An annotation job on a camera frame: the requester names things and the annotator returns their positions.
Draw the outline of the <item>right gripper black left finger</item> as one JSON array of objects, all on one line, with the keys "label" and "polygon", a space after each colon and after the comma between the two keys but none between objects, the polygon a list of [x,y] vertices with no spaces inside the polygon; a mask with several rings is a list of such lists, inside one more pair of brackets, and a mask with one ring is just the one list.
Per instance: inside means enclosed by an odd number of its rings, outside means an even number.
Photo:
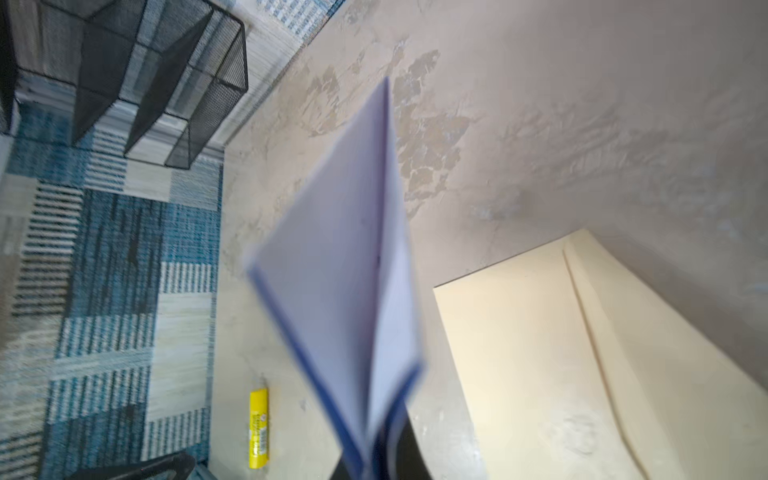
[{"label": "right gripper black left finger", "polygon": [[192,455],[180,451],[130,465],[80,469],[68,476],[68,479],[188,479],[196,465]]}]

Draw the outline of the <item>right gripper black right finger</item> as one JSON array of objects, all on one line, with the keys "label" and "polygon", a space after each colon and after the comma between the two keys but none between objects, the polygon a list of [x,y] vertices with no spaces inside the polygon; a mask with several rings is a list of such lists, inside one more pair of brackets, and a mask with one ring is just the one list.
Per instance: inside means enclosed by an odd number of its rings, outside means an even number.
[{"label": "right gripper black right finger", "polygon": [[377,436],[368,464],[356,462],[357,450],[342,442],[342,453],[329,479],[431,479],[406,413],[387,418]]}]

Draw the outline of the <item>manila paper envelope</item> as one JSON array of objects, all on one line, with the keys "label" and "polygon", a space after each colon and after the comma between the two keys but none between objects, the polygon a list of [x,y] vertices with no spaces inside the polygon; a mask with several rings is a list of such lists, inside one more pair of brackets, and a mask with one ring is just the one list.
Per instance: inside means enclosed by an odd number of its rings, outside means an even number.
[{"label": "manila paper envelope", "polygon": [[766,391],[590,232],[434,295],[491,478],[766,477]]}]

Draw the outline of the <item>white letter paper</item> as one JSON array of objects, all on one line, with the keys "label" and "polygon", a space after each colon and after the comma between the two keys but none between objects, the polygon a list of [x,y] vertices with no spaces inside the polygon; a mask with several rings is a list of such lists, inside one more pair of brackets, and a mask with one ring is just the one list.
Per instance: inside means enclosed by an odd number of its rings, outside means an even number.
[{"label": "white letter paper", "polygon": [[388,80],[246,272],[321,401],[349,475],[395,478],[424,353]]}]

